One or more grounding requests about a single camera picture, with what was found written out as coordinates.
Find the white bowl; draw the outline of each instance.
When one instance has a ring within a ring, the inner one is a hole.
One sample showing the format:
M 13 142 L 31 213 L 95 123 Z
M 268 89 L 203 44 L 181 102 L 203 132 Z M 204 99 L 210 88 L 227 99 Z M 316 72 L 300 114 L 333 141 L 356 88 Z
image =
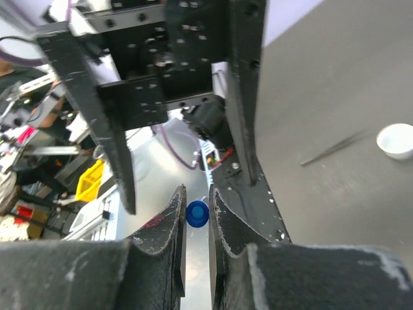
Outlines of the white bowl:
M 413 156 L 413 126 L 393 124 L 382 129 L 377 135 L 377 145 L 389 157 L 406 160 Z

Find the red wire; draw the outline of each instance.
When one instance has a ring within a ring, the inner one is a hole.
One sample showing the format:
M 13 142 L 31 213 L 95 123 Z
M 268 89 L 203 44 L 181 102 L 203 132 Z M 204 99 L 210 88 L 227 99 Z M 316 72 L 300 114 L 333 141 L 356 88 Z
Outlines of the red wire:
M 214 166 L 218 166 L 220 163 L 223 163 L 233 153 L 233 151 L 233 148 L 229 148 L 225 155 L 219 161 L 217 161 Z

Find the blue bottle cap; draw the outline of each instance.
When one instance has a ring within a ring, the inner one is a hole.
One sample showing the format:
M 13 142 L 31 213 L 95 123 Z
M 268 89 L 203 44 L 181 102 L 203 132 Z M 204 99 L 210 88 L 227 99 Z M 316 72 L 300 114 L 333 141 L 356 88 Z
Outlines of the blue bottle cap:
M 195 228 L 204 226 L 209 219 L 209 209 L 205 202 L 194 200 L 186 208 L 186 220 Z

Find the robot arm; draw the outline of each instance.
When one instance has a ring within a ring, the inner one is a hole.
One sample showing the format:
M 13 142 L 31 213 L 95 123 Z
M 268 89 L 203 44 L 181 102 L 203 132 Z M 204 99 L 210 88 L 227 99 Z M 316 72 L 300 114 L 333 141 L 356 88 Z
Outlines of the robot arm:
M 126 210 L 135 214 L 135 186 L 124 131 L 165 122 L 167 110 L 211 106 L 211 64 L 228 61 L 226 115 L 247 184 L 256 183 L 256 94 L 265 1 L 112 1 L 111 10 L 84 12 L 110 52 L 121 81 L 97 85 L 79 43 L 60 22 L 38 29 L 37 42 L 102 145 Z

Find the gray table surface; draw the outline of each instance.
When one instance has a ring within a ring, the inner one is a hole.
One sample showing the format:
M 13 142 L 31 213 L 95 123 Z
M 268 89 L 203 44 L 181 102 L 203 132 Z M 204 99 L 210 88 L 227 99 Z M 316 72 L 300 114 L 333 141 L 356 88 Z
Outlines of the gray table surface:
M 256 118 L 293 242 L 386 247 L 410 273 L 413 163 L 384 155 L 376 134 L 413 124 L 412 16 L 409 0 L 323 1 L 266 47 Z M 361 141 L 300 165 L 359 130 Z

